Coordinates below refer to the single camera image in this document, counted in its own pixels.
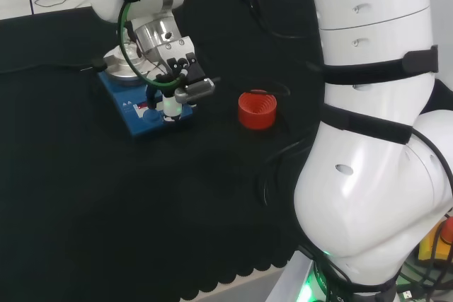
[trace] screw hole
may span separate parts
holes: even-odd
[[[352,88],[354,88],[354,90],[357,90],[357,91],[369,91],[371,90],[371,88],[373,87],[373,85],[371,84],[357,84],[357,85],[353,85]]]
[[[347,166],[344,164],[337,164],[337,165],[335,165],[335,168],[338,171],[340,171],[342,174],[347,175],[347,176],[351,176],[354,173],[354,170],[350,166]]]

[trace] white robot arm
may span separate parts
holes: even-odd
[[[436,57],[430,0],[314,1],[330,79],[324,99],[328,111],[371,117],[371,127],[376,120],[388,127],[415,127],[453,166],[453,112],[420,116],[432,93],[435,67],[419,65],[404,74],[409,59],[413,64]],[[115,21],[123,0],[91,2],[101,18]],[[182,2],[173,0],[172,7]],[[145,51],[148,44],[151,50],[155,46],[140,28],[161,17],[164,3],[132,5],[128,19]],[[382,72],[391,67],[390,76]],[[453,207],[453,197],[439,159],[410,132],[405,142],[391,141],[324,120],[300,174],[294,205],[305,234],[352,283],[377,286],[396,276],[412,249]],[[393,294],[385,301],[394,299]]]
[[[126,19],[132,22],[141,53],[154,65],[164,66],[165,73],[157,79],[153,75],[138,73],[151,84],[174,83],[174,86],[159,88],[163,97],[164,119],[172,120],[181,112],[181,105],[213,93],[214,83],[204,75],[195,57],[195,48],[189,37],[183,37],[176,25],[171,10],[184,0],[140,0],[127,8]],[[91,0],[93,9],[105,21],[118,22],[125,0]],[[129,52],[122,54],[125,59]],[[131,58],[128,64],[132,69]]]

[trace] yellow object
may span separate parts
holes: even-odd
[[[429,261],[431,258],[432,244],[434,243],[434,236],[436,234],[437,227],[441,224],[439,222],[434,228],[425,236],[424,239],[420,242],[420,249],[418,250],[418,259],[420,261]],[[436,260],[447,260],[448,252],[450,251],[450,246],[446,244],[440,237],[437,241],[436,248]]]

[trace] black cloth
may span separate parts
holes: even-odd
[[[312,0],[262,2],[274,30],[316,29]],[[91,71],[0,74],[2,301],[178,301],[292,256],[306,155],[281,166],[281,213],[260,204],[253,179],[319,119],[323,81],[303,62],[319,62],[319,39],[274,41],[239,0],[192,0],[176,16],[222,80],[193,119],[148,138],[129,137]],[[115,46],[115,26],[91,9],[2,21],[0,36],[0,72],[85,64]],[[238,123],[234,88],[252,86],[246,77],[292,89],[267,132]]]

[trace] green cable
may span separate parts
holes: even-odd
[[[120,17],[119,17],[119,21],[118,21],[119,29],[118,29],[118,32],[117,32],[118,37],[120,38],[120,50],[121,50],[121,52],[122,52],[127,64],[129,65],[129,67],[133,70],[133,72],[138,77],[140,77],[143,81],[145,81],[149,85],[155,86],[156,88],[162,88],[162,89],[170,88],[172,86],[177,86],[181,82],[181,78],[178,77],[177,79],[175,79],[174,81],[171,81],[170,83],[160,83],[158,81],[153,81],[151,79],[148,79],[148,77],[146,77],[144,74],[142,74],[135,67],[135,65],[131,62],[129,56],[126,53],[125,44],[124,44],[124,40],[123,40],[123,36],[122,36],[122,32],[123,32],[123,30],[125,28],[125,23],[126,23],[126,20],[127,20],[127,13],[129,12],[130,5],[131,4],[127,3],[126,1],[122,5],[122,8],[120,10]]]

